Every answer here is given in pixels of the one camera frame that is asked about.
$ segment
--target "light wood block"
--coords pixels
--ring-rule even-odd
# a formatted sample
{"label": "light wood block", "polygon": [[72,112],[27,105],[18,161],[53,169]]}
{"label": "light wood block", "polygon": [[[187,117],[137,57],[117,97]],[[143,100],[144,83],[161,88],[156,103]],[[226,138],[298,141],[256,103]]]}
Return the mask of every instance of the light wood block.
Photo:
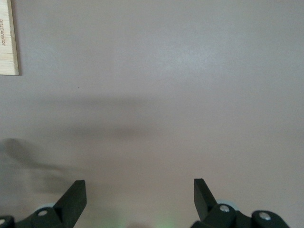
{"label": "light wood block", "polygon": [[0,0],[0,75],[19,75],[10,0]]}

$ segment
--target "wood grain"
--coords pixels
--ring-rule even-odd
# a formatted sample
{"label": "wood grain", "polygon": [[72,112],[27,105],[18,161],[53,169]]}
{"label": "wood grain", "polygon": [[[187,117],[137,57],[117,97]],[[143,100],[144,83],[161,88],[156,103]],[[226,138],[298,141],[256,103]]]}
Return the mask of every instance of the wood grain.
{"label": "wood grain", "polygon": [[10,0],[0,0],[0,75],[19,75]]}

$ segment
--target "gray surface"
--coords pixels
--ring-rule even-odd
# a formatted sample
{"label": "gray surface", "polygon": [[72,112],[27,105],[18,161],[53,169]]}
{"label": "gray surface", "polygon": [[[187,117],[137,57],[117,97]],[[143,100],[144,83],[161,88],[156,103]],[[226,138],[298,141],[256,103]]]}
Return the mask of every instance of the gray surface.
{"label": "gray surface", "polygon": [[304,224],[304,1],[13,0],[0,214],[85,179],[76,227],[187,228],[193,179]]}

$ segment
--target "silver screw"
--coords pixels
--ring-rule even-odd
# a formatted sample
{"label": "silver screw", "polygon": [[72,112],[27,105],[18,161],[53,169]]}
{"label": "silver screw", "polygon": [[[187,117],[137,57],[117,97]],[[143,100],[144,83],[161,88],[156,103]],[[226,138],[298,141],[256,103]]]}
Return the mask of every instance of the silver screw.
{"label": "silver screw", "polygon": [[269,221],[271,219],[270,215],[268,215],[266,212],[260,212],[259,216],[266,221]]}
{"label": "silver screw", "polygon": [[223,212],[229,212],[230,210],[229,210],[229,207],[227,207],[226,205],[221,205],[220,207],[219,207],[219,209],[221,210],[221,211],[223,211]]}
{"label": "silver screw", "polygon": [[38,213],[38,216],[44,216],[47,214],[47,212],[48,212],[47,210],[42,210]]}

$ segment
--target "wooden board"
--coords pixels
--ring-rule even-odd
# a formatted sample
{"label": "wooden board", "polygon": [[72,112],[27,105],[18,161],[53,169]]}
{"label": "wooden board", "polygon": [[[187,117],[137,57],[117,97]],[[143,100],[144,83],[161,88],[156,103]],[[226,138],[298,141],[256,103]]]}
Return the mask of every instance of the wooden board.
{"label": "wooden board", "polygon": [[18,75],[15,32],[10,0],[0,0],[0,75]]}

